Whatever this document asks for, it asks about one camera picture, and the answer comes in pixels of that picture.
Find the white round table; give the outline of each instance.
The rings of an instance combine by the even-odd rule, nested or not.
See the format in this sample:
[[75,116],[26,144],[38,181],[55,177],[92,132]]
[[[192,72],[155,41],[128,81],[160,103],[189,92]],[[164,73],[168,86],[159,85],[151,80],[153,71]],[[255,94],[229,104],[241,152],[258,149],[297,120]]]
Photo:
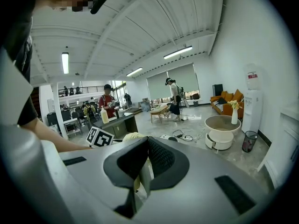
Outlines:
[[210,133],[206,134],[206,145],[209,148],[224,150],[231,147],[234,133],[241,127],[240,120],[236,125],[233,125],[231,120],[229,115],[215,115],[205,120],[207,128],[210,129]]

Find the red label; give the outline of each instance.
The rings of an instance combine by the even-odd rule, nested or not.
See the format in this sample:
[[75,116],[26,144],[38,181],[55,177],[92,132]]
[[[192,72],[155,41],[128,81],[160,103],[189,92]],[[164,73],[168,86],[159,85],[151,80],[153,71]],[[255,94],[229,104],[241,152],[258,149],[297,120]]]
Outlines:
[[257,78],[257,74],[254,75],[248,75],[248,79]]

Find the black mesh trash can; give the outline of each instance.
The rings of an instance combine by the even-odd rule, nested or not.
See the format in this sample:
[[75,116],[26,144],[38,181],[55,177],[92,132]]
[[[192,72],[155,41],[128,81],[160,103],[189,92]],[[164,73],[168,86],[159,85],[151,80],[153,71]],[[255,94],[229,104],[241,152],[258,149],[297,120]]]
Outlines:
[[257,133],[253,131],[247,131],[245,133],[245,138],[242,145],[243,151],[249,153],[252,150],[254,144],[256,143],[256,140],[257,140]]

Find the vase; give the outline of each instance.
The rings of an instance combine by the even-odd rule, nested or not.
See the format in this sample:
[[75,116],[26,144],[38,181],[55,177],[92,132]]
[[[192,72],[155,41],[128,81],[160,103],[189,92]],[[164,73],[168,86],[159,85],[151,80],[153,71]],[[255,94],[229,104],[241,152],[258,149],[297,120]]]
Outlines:
[[236,125],[237,123],[238,123],[238,110],[233,109],[232,124]]

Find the window blind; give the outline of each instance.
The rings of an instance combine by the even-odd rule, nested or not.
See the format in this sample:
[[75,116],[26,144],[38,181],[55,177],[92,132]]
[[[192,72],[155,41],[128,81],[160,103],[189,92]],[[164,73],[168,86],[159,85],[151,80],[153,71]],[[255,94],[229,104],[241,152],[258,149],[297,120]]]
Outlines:
[[161,99],[171,96],[169,85],[165,85],[166,78],[166,72],[147,78],[151,99]]
[[168,76],[171,79],[176,80],[177,85],[183,87],[185,92],[199,90],[193,64],[169,70]]

